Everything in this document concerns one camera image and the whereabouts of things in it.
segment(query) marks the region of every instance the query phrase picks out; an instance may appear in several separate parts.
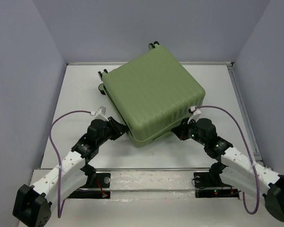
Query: white table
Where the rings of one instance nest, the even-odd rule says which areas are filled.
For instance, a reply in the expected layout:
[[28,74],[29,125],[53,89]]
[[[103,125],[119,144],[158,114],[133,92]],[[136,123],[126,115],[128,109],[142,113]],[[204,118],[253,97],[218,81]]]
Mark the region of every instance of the white table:
[[[49,170],[35,170],[32,182]],[[260,205],[245,212],[236,198],[196,199],[193,171],[119,171],[111,175],[111,199],[68,199],[62,218],[53,211],[46,227],[284,227]],[[248,200],[249,209],[255,201]]]
[[[116,120],[106,96],[98,91],[101,83],[97,72],[111,71],[118,65],[68,66],[61,88],[54,119],[73,110],[96,110],[100,106],[107,108],[107,116]],[[185,65],[188,72],[206,90],[204,105],[216,105],[231,112],[246,128],[235,96],[234,88],[225,65]],[[216,125],[218,134],[234,144],[243,154],[246,149],[239,131],[232,119],[219,110],[203,109],[201,117],[209,118]],[[78,139],[86,132],[92,117],[86,113],[75,113],[60,120],[53,128],[53,140],[61,154],[65,156]],[[116,141],[108,141],[99,149],[99,154],[91,160],[95,168],[133,169],[133,168],[201,168],[210,167],[215,160],[209,158],[201,145],[188,140],[180,141],[176,136],[153,142],[142,148],[132,145],[127,135]],[[47,142],[41,168],[53,168],[57,165],[56,154]]]

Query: green suitcase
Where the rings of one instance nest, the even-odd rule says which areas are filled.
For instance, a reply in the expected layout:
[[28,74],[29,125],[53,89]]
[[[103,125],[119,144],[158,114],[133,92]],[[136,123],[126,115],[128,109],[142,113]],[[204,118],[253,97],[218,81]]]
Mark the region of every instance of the green suitcase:
[[101,75],[104,92],[138,147],[170,134],[201,105],[205,90],[158,42],[146,54]]

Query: robotic arm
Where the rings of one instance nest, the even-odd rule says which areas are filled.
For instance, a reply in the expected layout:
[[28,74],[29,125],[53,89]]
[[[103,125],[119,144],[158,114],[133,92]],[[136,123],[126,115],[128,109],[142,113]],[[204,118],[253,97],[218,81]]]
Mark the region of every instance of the robotic arm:
[[[246,194],[256,197],[257,189],[252,165],[248,157],[231,143],[219,137],[212,121],[206,118],[196,121],[201,112],[172,129],[180,139],[193,139],[204,146],[207,155],[218,162],[210,172]],[[107,140],[116,140],[128,131],[128,127],[112,117],[96,117],[84,134],[62,161],[51,172],[31,186],[23,185],[17,192],[13,215],[29,227],[42,227],[58,206],[58,196],[64,200],[83,186],[87,178],[95,179],[96,170],[88,162],[98,154],[99,147]],[[284,175],[255,163],[259,177],[260,202],[277,220],[284,222]],[[59,168],[62,169],[59,180]]]

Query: wall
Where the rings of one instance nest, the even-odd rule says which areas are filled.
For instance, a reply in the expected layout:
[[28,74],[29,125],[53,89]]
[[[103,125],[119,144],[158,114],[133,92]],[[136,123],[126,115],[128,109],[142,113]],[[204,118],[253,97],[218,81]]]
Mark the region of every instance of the wall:
[[262,158],[283,173],[284,0],[271,0],[234,69]]
[[0,0],[0,227],[38,167],[66,65],[31,0]]
[[129,61],[158,40],[180,61],[235,61],[269,0],[33,0],[66,62]]

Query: ribbed suitcase shell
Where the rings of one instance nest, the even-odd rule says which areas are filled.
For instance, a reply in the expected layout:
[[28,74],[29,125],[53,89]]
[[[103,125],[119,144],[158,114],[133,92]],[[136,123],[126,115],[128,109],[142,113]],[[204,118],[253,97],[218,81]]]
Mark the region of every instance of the ribbed suitcase shell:
[[105,92],[136,146],[170,132],[205,90],[162,45],[103,75]]

